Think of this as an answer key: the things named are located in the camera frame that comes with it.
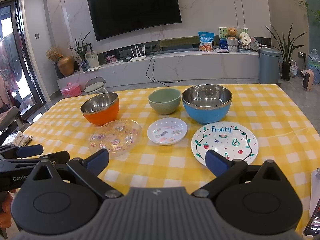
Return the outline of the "left hand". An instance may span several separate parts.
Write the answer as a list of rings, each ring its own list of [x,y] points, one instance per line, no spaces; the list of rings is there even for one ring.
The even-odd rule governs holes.
[[[2,229],[7,229],[11,227],[11,202],[13,200],[12,194],[15,193],[16,190],[10,190],[7,192],[5,200],[2,202],[2,211],[0,214],[0,226]]]

